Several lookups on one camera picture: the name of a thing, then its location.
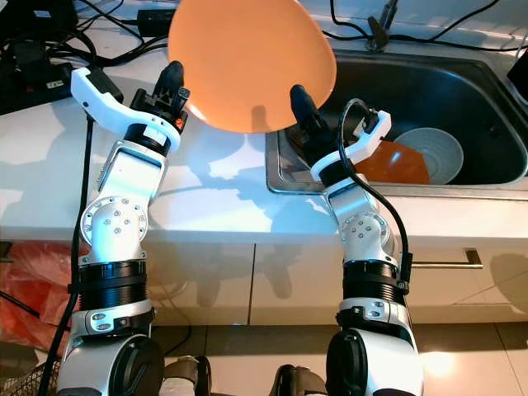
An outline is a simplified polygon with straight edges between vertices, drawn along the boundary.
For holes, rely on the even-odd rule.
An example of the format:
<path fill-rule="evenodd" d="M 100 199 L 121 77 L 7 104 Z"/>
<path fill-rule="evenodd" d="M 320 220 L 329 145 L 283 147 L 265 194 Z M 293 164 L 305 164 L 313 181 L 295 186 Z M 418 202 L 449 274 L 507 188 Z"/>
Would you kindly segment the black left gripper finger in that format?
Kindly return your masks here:
<path fill-rule="evenodd" d="M 182 86 L 184 86 L 184 67 L 180 61 L 170 61 L 162 69 L 161 75 L 155 83 L 155 97 L 166 103 L 171 103 L 177 97 Z"/>

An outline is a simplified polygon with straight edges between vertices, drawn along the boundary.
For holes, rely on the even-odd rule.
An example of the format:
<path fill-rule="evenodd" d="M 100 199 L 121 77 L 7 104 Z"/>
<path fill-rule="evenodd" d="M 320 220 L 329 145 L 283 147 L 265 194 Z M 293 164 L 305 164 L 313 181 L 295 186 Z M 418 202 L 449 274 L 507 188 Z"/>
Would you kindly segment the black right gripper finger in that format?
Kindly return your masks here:
<path fill-rule="evenodd" d="M 290 105 L 295 123 L 307 140 L 324 139 L 328 135 L 327 121 L 323 119 L 312 96 L 302 84 L 295 84 L 290 88 Z"/>

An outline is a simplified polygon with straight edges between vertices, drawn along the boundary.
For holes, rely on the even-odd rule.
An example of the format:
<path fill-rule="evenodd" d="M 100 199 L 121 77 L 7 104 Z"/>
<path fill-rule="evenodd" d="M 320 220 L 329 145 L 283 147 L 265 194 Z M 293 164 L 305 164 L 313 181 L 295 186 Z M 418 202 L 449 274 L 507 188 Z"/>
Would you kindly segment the orange plate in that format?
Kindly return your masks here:
<path fill-rule="evenodd" d="M 299 0 L 181 0 L 168 57 L 185 69 L 190 113 L 234 133 L 294 125 L 295 84 L 316 103 L 336 86 L 332 46 Z"/>

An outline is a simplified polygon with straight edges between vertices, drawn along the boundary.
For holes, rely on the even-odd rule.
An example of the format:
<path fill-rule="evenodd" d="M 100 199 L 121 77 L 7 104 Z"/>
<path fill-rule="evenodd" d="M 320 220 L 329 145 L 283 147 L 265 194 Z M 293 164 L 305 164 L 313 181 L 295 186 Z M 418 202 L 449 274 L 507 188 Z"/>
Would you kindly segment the orange bowl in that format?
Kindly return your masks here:
<path fill-rule="evenodd" d="M 429 184 L 430 181 L 425 158 L 418 151 L 385 140 L 369 158 L 355 163 L 354 168 L 370 182 Z"/>

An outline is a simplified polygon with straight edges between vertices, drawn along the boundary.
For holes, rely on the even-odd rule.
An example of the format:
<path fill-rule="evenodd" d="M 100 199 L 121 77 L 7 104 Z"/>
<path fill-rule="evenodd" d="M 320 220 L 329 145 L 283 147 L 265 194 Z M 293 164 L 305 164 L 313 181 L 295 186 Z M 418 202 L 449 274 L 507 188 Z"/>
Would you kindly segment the black power adapter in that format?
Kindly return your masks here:
<path fill-rule="evenodd" d="M 175 10 L 139 10 L 135 26 L 144 38 L 166 37 L 172 26 Z"/>

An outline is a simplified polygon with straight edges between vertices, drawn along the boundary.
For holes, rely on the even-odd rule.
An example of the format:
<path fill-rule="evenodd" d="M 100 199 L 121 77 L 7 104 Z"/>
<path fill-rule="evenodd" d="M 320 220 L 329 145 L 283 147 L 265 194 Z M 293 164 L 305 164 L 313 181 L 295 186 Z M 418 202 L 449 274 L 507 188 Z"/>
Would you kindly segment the dark metal faucet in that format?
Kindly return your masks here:
<path fill-rule="evenodd" d="M 384 47 L 391 41 L 389 29 L 391 29 L 397 8 L 398 0 L 388 0 L 382 8 L 380 16 L 370 16 L 367 19 L 370 38 L 367 38 L 366 49 L 370 52 L 384 52 Z"/>

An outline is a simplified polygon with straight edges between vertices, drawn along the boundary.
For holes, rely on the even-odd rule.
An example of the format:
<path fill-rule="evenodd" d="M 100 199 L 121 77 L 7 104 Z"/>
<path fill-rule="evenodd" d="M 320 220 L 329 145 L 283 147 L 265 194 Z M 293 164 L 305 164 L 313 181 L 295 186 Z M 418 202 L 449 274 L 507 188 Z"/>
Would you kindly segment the grey bowl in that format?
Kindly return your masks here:
<path fill-rule="evenodd" d="M 425 158 L 431 185 L 452 182 L 464 165 L 463 147 L 453 135 L 432 127 L 419 127 L 403 132 L 394 139 Z"/>

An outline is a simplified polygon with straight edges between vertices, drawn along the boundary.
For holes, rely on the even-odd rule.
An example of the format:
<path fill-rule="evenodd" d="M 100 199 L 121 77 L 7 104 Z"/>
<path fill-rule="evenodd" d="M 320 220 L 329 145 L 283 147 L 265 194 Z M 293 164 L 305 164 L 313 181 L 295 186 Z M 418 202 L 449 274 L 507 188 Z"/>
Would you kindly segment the black power strip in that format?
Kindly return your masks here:
<path fill-rule="evenodd" d="M 0 69 L 0 114 L 34 108 L 72 97 L 69 75 L 74 67 L 70 63 L 51 64 L 49 71 L 26 74 L 20 69 Z"/>

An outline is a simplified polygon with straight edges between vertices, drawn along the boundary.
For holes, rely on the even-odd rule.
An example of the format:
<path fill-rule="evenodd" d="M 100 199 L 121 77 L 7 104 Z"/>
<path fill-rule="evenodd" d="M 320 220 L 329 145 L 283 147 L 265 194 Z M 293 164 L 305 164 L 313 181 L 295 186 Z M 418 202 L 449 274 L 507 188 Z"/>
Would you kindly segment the white cabinet door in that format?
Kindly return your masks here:
<path fill-rule="evenodd" d="M 155 324 L 245 324 L 253 245 L 166 243 L 146 246 L 148 297 Z"/>
<path fill-rule="evenodd" d="M 455 259 L 478 249 L 483 269 L 412 269 L 412 323 L 528 321 L 528 247 L 417 246 L 414 261 Z M 252 325 L 334 324 L 341 291 L 338 244 L 259 244 Z"/>

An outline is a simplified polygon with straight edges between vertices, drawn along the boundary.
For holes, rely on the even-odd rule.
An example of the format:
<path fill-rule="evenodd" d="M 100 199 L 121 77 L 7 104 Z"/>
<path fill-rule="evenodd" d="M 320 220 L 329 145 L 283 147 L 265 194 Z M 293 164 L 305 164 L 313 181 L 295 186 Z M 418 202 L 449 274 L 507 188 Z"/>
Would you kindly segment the stainless steel sink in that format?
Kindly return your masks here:
<path fill-rule="evenodd" d="M 392 114 L 393 139 L 418 127 L 452 134 L 464 152 L 453 181 L 429 186 L 373 182 L 382 195 L 528 200 L 528 108 L 482 60 L 335 52 L 336 86 L 321 106 L 335 125 L 352 98 Z"/>

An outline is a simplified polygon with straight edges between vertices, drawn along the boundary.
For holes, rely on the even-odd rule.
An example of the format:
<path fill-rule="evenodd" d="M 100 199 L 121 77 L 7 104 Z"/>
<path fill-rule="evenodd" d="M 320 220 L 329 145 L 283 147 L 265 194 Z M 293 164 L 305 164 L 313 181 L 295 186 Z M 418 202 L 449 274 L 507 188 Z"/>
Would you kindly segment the red plastic bag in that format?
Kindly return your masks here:
<path fill-rule="evenodd" d="M 1 264 L 1 340 L 50 348 L 68 302 L 69 250 L 69 242 L 12 244 Z"/>

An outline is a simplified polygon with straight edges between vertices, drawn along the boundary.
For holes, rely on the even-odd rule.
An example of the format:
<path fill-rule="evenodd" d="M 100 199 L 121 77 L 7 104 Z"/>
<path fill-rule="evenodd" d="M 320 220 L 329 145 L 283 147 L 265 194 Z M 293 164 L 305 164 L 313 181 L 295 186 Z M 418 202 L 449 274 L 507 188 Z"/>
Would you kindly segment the robot right leg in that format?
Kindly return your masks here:
<path fill-rule="evenodd" d="M 309 367 L 281 365 L 268 396 L 328 396 L 325 381 Z"/>

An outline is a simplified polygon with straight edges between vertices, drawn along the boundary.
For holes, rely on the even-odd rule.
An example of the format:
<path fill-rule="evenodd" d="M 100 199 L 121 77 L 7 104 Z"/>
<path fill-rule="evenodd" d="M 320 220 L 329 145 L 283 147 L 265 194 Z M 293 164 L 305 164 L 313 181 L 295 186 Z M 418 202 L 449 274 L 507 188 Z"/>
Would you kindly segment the robot leg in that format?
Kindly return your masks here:
<path fill-rule="evenodd" d="M 163 369 L 158 396 L 210 396 L 211 367 L 205 356 L 181 356 Z"/>
<path fill-rule="evenodd" d="M 325 381 L 309 367 L 281 365 L 268 396 L 328 396 Z"/>

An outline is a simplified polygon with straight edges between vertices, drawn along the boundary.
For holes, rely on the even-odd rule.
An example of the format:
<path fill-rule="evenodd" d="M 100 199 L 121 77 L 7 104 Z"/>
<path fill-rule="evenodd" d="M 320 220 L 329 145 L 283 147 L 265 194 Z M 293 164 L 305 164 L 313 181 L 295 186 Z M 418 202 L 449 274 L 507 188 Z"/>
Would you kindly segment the robot left leg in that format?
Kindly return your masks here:
<path fill-rule="evenodd" d="M 210 396 L 211 367 L 205 356 L 181 356 L 163 369 L 158 396 Z"/>

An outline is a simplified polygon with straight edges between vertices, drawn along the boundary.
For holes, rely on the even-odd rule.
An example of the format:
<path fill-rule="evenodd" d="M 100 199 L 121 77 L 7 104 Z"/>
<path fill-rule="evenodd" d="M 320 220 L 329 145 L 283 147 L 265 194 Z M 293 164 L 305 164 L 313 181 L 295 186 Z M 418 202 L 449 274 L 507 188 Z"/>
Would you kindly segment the metal floor fan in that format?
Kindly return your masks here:
<path fill-rule="evenodd" d="M 48 396 L 56 396 L 58 386 L 58 373 L 60 363 L 55 362 L 48 366 L 45 363 L 35 366 L 22 375 L 7 378 L 0 386 L 0 396 L 40 396 L 40 384 L 45 372 L 50 368 Z"/>

